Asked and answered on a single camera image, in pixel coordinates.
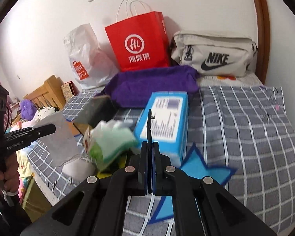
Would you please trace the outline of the person's left hand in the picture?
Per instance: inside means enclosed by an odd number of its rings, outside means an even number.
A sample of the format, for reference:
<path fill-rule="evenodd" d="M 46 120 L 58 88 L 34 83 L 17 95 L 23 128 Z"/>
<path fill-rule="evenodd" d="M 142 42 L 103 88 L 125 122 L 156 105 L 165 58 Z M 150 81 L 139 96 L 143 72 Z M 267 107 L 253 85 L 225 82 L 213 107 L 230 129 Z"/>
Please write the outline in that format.
<path fill-rule="evenodd" d="M 0 196 L 3 196 L 3 190 L 14 193 L 19 187 L 19 164 L 16 153 L 6 158 L 5 163 L 7 170 L 4 173 L 0 171 Z"/>

